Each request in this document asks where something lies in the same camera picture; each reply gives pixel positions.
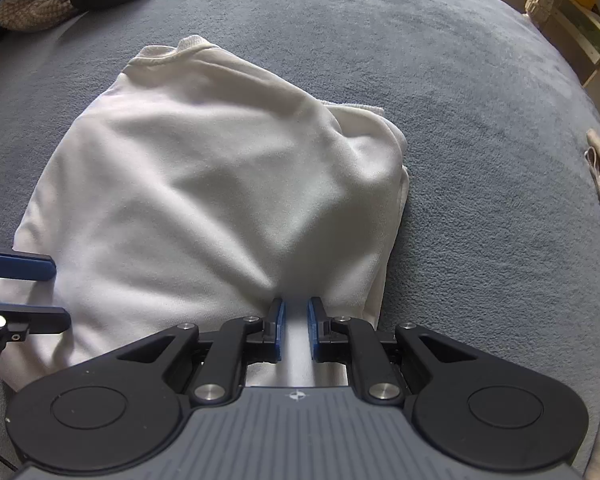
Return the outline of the white sweatshirt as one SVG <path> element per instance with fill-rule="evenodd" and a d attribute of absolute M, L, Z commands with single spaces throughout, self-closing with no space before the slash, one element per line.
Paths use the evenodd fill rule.
<path fill-rule="evenodd" d="M 376 323 L 408 194 L 406 141 L 377 107 L 322 101 L 198 36 L 143 48 L 76 118 L 15 232 L 56 262 L 0 302 L 72 327 L 10 344 L 20 389 L 159 330 L 217 330 L 288 307 L 290 362 L 257 385 L 317 381 L 306 303 Z"/>

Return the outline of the carved bed post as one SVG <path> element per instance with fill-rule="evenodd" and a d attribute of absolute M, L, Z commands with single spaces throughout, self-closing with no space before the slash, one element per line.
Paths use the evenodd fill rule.
<path fill-rule="evenodd" d="M 550 17 L 553 6 L 554 0 L 526 0 L 524 15 L 530 18 L 533 24 L 540 26 Z"/>

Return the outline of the woven beige basket bag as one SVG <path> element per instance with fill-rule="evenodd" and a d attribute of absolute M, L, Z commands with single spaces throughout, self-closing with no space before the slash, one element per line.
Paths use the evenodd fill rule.
<path fill-rule="evenodd" d="M 0 1 L 0 26 L 11 32 L 42 32 L 78 14 L 70 0 Z"/>

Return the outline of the grey-blue fleece bed blanket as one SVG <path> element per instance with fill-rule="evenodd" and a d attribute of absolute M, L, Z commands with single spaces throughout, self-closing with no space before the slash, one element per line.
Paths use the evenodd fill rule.
<path fill-rule="evenodd" d="M 380 322 L 412 320 L 570 385 L 600 428 L 600 115 L 500 0 L 136 0 L 0 44 L 0 240 L 54 148 L 150 44 L 199 35 L 320 99 L 382 107 L 411 176 Z"/>

